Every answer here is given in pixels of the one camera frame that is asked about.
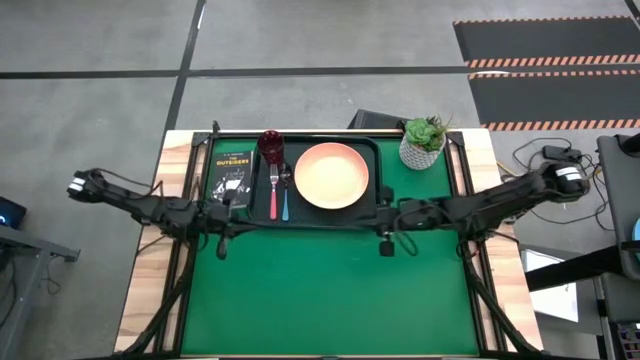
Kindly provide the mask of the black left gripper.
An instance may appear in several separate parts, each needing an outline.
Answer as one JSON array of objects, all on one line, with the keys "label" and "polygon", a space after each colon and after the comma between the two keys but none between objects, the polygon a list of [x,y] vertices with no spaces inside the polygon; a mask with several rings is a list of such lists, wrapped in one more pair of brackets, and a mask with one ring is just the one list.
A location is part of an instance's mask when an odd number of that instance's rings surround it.
[{"label": "black left gripper", "polygon": [[224,192],[222,201],[203,199],[198,202],[198,233],[208,236],[218,234],[223,237],[235,237],[260,228],[260,225],[233,223],[231,203],[237,195],[236,190]]}]

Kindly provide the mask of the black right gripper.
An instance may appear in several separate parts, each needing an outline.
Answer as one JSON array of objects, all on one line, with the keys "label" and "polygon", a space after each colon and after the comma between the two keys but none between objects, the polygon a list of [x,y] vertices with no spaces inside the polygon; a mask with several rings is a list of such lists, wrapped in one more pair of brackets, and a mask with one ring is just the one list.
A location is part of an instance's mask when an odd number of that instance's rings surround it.
[{"label": "black right gripper", "polygon": [[377,208],[377,220],[357,222],[361,228],[391,234],[400,231],[433,230],[438,227],[438,207],[425,199],[401,198],[393,206],[394,191],[384,186],[380,192],[381,203]]}]

